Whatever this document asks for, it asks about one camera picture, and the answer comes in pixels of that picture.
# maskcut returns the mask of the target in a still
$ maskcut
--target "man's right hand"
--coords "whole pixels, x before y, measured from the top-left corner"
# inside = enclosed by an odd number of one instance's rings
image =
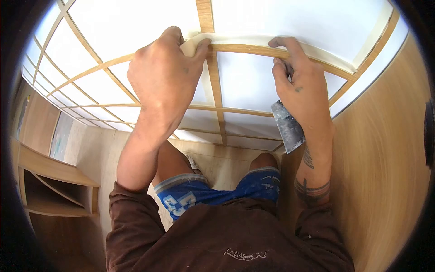
[[[335,129],[329,113],[323,67],[310,61],[293,37],[275,37],[269,41],[269,46],[284,46],[290,53],[287,60],[274,59],[272,73],[282,104],[301,125],[310,148],[319,137],[332,140]]]

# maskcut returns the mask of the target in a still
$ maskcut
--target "curved wooden wall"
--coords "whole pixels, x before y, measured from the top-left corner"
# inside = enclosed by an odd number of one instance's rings
[[[423,145],[429,98],[425,66],[409,34],[375,83],[334,119],[331,201],[356,271],[385,271],[418,221],[430,185]],[[280,215],[290,228],[301,155],[298,148],[282,160],[287,197],[280,199]]]

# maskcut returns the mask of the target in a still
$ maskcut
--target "finger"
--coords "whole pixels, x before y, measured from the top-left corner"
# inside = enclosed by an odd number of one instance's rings
[[[183,35],[181,34],[181,29],[176,26],[171,26],[165,29],[160,35],[160,38],[173,40],[177,43],[178,46],[180,46],[184,42]]]
[[[288,87],[293,87],[288,81],[288,75],[285,64],[278,58],[273,59],[274,66],[272,68],[272,74],[275,79],[275,86],[277,93],[283,91]]]
[[[288,59],[288,61],[290,62],[293,69],[298,69],[299,67],[301,67],[301,65],[309,61],[307,55],[305,55],[304,51],[302,50],[301,45],[294,37],[275,37],[269,41],[269,46],[286,47],[291,57],[290,59]]]
[[[195,62],[201,63],[201,65],[204,63],[205,58],[207,57],[208,53],[208,45],[211,43],[211,39],[203,39],[198,43],[196,46],[196,53],[193,56],[193,59]]]

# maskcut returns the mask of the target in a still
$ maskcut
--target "white sneaker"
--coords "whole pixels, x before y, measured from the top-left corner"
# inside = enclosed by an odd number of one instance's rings
[[[193,160],[193,158],[192,158],[191,156],[187,155],[187,154],[184,154],[184,155],[185,155],[186,158],[189,160],[189,163],[190,163],[192,169],[198,169],[198,170],[199,170],[199,167],[198,167],[198,165],[195,163],[195,161]]]

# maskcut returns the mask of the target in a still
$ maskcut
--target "metal scraper blade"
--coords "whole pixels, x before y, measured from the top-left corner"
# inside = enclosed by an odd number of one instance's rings
[[[305,142],[304,131],[281,103],[281,100],[273,103],[271,109],[284,142],[285,151],[288,154]]]

